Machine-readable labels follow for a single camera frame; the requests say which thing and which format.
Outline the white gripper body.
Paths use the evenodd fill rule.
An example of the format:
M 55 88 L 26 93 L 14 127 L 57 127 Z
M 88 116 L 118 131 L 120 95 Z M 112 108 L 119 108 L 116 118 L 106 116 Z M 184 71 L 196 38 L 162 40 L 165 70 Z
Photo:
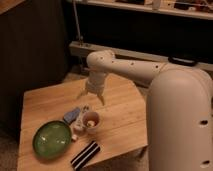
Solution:
M 93 94 L 102 94 L 105 87 L 104 77 L 89 77 L 85 84 L 85 89 Z

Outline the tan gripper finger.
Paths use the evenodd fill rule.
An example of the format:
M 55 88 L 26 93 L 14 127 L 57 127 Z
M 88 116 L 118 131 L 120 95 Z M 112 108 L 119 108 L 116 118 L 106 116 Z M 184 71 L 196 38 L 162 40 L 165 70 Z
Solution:
M 81 97 L 83 97 L 87 94 L 88 94 L 88 91 L 85 89 L 78 94 L 77 99 L 80 99 Z
M 101 95 L 101 94 L 98 94 L 97 95 L 98 99 L 101 101 L 102 105 L 104 106 L 105 105 L 105 99 L 104 99 L 104 96 Z

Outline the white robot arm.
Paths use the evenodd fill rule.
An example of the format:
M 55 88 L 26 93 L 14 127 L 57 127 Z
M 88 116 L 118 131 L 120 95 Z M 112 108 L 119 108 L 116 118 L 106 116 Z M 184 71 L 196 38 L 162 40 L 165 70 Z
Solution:
M 213 171 L 213 78 L 173 63 L 123 60 L 111 50 L 87 56 L 85 93 L 103 96 L 114 73 L 148 87 L 149 171 Z

